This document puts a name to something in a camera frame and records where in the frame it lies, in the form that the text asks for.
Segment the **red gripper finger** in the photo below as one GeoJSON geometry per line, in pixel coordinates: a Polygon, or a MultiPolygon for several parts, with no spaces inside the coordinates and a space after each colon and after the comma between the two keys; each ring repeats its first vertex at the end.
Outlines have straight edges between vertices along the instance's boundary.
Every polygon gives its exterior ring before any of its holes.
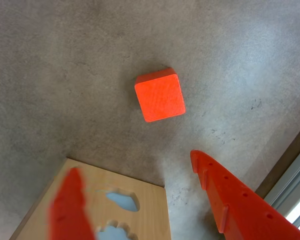
{"type": "Polygon", "coordinates": [[[48,212],[50,240],[93,240],[95,238],[85,212],[86,200],[79,168],[71,168],[61,181],[48,212]]]}
{"type": "Polygon", "coordinates": [[[300,240],[300,230],[214,158],[192,150],[193,172],[227,240],[300,240]]]}

